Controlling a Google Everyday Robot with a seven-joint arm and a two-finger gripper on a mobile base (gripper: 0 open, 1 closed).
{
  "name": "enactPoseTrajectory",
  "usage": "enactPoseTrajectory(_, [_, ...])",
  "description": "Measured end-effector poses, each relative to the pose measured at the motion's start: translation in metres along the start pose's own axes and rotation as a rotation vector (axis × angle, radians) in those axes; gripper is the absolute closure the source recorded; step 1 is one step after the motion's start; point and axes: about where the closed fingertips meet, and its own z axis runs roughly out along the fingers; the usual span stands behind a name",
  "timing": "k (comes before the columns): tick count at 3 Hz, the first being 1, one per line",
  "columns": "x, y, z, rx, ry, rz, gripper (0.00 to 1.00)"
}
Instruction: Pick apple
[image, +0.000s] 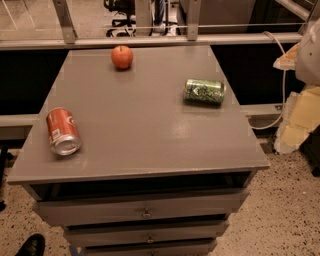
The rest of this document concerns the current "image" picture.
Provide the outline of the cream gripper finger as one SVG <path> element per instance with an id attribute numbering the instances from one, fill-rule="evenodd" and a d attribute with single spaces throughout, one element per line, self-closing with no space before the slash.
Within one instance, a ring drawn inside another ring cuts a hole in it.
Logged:
<path id="1" fill-rule="evenodd" d="M 296 78 L 305 84 L 300 93 L 292 92 L 286 100 L 283 121 L 276 132 L 276 152 L 288 154 L 297 150 L 320 125 L 320 47 L 297 43 L 277 58 L 273 67 L 294 70 Z"/>

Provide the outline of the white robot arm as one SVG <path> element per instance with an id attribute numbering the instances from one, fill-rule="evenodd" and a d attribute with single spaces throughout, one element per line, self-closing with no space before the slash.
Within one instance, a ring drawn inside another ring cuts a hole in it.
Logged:
<path id="1" fill-rule="evenodd" d="M 300 93 L 291 93 L 283 110 L 283 121 L 276 132 L 274 148 L 279 154 L 297 150 L 320 125 L 320 19 L 302 40 L 277 58 L 274 68 L 294 70 L 305 84 Z"/>

